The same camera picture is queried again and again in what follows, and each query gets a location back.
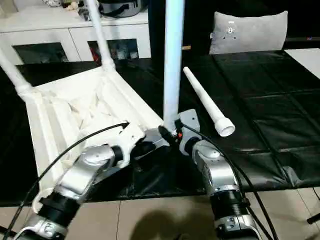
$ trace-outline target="white pvc pipe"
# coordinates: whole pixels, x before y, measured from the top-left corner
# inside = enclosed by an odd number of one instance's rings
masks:
[[[0,66],[13,83],[18,95],[32,88],[31,84],[27,82],[27,80],[22,76],[21,72],[17,69],[17,67],[8,60],[1,48]]]
[[[181,54],[184,28],[185,0],[167,0],[165,3],[164,46],[164,126],[176,133],[178,117]]]
[[[194,91],[200,98],[202,104],[210,115],[212,121],[214,122],[214,127],[221,137],[227,137],[231,135],[235,130],[235,125],[231,122],[229,118],[226,118],[224,114],[220,111],[218,106],[206,92],[206,90],[201,86],[200,82],[196,79],[194,74],[190,71],[188,67],[183,69],[185,76],[191,83]]]
[[[102,67],[105,70],[114,70],[116,68],[114,60],[111,58],[109,48],[107,46],[107,41],[104,37],[104,32],[101,26],[101,20],[100,20],[100,14],[98,7],[96,5],[96,0],[86,0],[91,21],[93,24],[93,27],[95,29],[95,34],[97,37],[97,43],[101,55],[101,63]]]

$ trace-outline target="cushion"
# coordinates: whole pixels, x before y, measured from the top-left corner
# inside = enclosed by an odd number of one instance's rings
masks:
[[[281,50],[287,35],[288,11],[260,17],[214,13],[210,54]]]

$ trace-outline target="tile floor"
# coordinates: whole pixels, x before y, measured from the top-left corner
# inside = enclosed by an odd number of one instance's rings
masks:
[[[312,188],[259,194],[281,240],[320,240],[320,222],[313,225],[306,222],[320,212],[320,202]],[[253,194],[247,196],[266,225]],[[8,226],[15,209],[0,208],[0,225]],[[22,226],[28,211],[23,210],[15,230]],[[190,240],[216,239],[211,206],[205,196],[86,203],[72,222],[66,239],[173,240],[179,233],[188,234]]]

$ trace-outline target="black table cover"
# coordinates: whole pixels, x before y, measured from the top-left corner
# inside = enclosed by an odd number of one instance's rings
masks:
[[[207,55],[183,59],[182,64],[191,69],[236,130],[231,136],[218,136],[183,74],[179,111],[196,110],[201,132],[243,168],[257,190],[320,186],[320,79],[283,51]],[[119,61],[116,66],[162,117],[163,63],[137,59]],[[95,67],[93,62],[71,62],[19,69],[37,86]],[[21,201],[37,171],[25,104],[3,71],[0,79],[0,205],[6,206]],[[163,147],[101,182],[89,201],[204,192],[201,175],[191,159]]]

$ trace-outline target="cabinet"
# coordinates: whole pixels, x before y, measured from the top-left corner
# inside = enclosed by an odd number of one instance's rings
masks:
[[[0,44],[15,65],[81,60],[68,29],[4,32]]]
[[[113,59],[151,57],[148,24],[104,26],[102,29]],[[71,28],[70,33],[81,61],[99,57],[93,27]]]
[[[148,11],[102,18],[114,59],[150,58]],[[15,65],[99,60],[95,29],[77,11],[33,6],[0,19],[0,47]]]

